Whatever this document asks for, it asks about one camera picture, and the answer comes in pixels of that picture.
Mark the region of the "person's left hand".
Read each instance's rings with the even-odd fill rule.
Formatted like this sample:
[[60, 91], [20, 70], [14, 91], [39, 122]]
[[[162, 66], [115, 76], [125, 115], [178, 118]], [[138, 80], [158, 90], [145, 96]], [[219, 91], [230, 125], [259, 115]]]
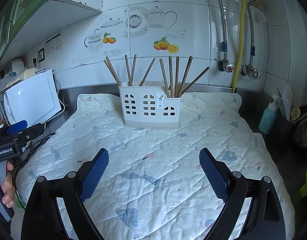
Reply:
[[2, 203], [8, 207], [12, 208], [15, 205], [15, 187], [12, 182], [12, 176], [10, 171], [13, 170], [13, 165], [7, 161], [6, 163], [6, 178], [2, 184], [2, 191], [4, 196], [2, 197]]

